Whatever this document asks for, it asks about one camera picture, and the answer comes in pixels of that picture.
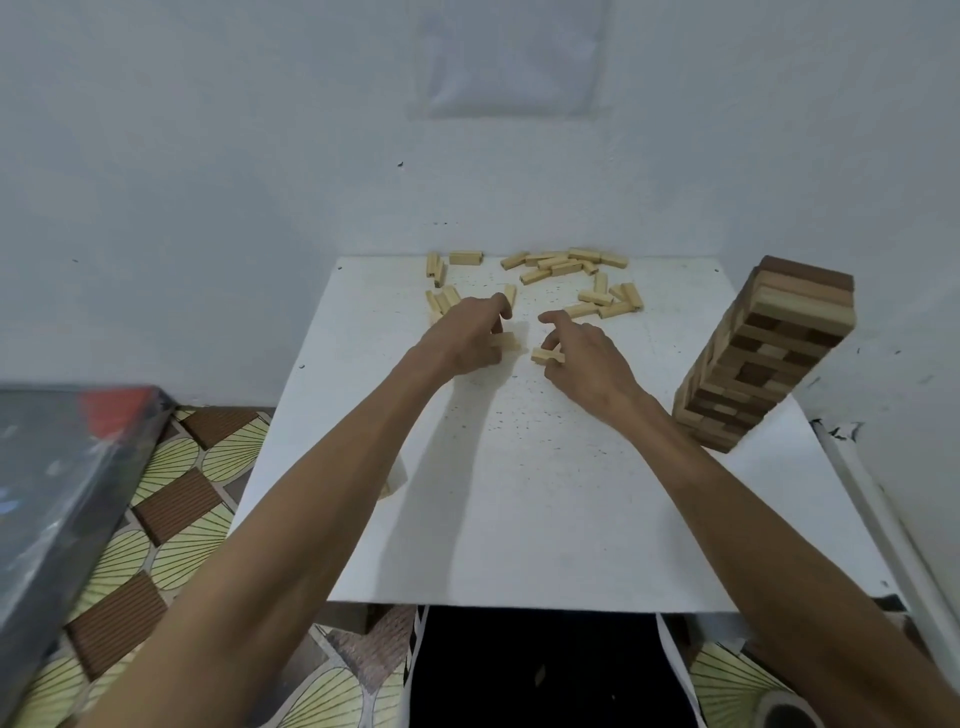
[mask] person's right arm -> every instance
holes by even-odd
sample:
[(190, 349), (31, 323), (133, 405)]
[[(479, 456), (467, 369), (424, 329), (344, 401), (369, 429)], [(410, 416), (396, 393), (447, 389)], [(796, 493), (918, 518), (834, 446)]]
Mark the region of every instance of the person's right arm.
[(637, 384), (602, 329), (563, 311), (565, 363), (546, 377), (626, 437), (676, 504), (737, 608), (833, 726), (960, 725), (960, 698), (937, 669), (829, 559), (694, 443)]

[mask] person's left arm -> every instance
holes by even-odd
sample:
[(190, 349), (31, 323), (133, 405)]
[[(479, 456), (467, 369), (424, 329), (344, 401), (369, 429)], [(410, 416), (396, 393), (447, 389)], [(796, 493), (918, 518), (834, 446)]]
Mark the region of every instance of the person's left arm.
[(424, 406), (500, 361), (501, 316), (498, 293), (431, 327), (204, 563), (83, 728), (239, 725), (324, 604)]

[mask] tabletop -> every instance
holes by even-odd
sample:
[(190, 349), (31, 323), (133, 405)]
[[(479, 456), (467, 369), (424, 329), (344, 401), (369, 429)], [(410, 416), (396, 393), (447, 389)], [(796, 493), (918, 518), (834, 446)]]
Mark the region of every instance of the tabletop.
[[(462, 297), (517, 284), (524, 345), (457, 377), (400, 451), (331, 600), (623, 612), (733, 610), (680, 513), (636, 451), (530, 360), (544, 310), (576, 303), (585, 274), (529, 286), (499, 258), (450, 266)], [(425, 256), (341, 257), (283, 390), (232, 528), (390, 372), (428, 327)], [(589, 322), (669, 408), (734, 291), (714, 258), (604, 266), (632, 280), (639, 313)], [(729, 454), (713, 453), (870, 595), (895, 589), (863, 522), (791, 396)], [(783, 564), (790, 569), (789, 563)]]

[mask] jenga tower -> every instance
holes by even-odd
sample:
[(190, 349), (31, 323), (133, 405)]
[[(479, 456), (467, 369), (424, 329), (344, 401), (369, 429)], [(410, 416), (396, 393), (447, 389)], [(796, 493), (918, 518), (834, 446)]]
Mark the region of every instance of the jenga tower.
[(673, 418), (729, 452), (856, 323), (853, 277), (767, 255), (673, 399)]

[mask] black shorts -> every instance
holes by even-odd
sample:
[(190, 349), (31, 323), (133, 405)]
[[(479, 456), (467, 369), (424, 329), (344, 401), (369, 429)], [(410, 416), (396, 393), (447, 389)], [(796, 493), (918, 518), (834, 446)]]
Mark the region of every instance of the black shorts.
[(656, 615), (418, 607), (409, 724), (696, 728), (665, 632)]

